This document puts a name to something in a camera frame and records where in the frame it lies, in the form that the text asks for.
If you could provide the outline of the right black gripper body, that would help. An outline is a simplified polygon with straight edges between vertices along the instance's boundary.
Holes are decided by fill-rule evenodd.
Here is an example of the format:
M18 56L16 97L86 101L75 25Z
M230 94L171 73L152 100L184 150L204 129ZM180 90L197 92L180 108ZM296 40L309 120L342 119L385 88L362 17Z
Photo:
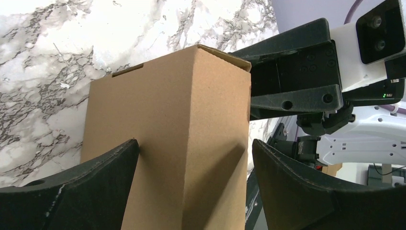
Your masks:
M406 78L406 57L401 56L385 62L387 79L365 87L344 92L344 105L328 117L323 112L298 115L296 124L313 136L333 134L349 122L354 122L353 108L394 104L404 96Z

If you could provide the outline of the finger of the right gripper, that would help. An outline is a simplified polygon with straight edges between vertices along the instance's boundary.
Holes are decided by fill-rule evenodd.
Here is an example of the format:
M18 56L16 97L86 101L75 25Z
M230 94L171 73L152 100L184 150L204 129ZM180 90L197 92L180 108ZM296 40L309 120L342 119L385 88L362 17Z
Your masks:
M250 121L290 115L319 113L343 107L337 84L292 92L266 94L251 98Z
M252 64L252 95L340 85L335 47L324 18L232 54Z

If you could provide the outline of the brown cardboard box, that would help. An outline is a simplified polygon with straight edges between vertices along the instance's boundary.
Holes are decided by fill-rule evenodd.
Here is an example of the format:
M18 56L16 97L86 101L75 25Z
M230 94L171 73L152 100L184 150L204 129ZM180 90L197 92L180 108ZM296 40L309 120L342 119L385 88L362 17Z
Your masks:
M81 162L140 146L122 229L244 229L250 70L195 45L90 83Z

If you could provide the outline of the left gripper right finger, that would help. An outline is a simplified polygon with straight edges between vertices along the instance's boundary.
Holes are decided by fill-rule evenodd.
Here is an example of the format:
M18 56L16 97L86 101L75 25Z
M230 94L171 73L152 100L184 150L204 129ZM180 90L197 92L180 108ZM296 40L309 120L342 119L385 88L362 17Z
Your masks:
M374 188L319 172L261 140L252 143L270 230L403 230L406 188Z

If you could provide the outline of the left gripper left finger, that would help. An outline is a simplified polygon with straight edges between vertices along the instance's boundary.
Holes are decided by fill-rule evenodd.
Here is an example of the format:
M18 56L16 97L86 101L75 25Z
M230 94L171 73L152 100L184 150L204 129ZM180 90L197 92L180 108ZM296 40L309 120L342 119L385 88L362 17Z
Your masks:
M139 153L130 139L70 169L1 188L1 229L119 230Z

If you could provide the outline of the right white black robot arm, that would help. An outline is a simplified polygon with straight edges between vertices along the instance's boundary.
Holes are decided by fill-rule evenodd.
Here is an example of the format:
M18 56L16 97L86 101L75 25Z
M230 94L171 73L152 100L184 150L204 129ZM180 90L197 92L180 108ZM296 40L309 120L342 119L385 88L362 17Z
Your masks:
M310 165L405 165L405 57L363 64L354 25L306 23L234 55L252 64L250 118L292 116L275 149Z

